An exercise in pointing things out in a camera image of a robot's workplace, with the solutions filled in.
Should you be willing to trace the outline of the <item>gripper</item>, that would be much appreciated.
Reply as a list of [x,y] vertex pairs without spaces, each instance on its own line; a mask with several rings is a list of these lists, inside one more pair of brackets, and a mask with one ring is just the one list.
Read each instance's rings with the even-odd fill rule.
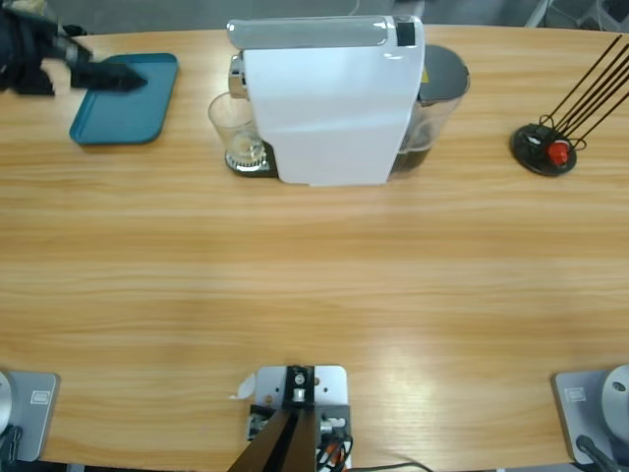
[[18,94],[54,94],[41,68],[44,59],[64,62],[74,89],[132,91],[143,86],[143,77],[126,64],[89,62],[91,52],[55,26],[18,20],[14,41],[14,91]]

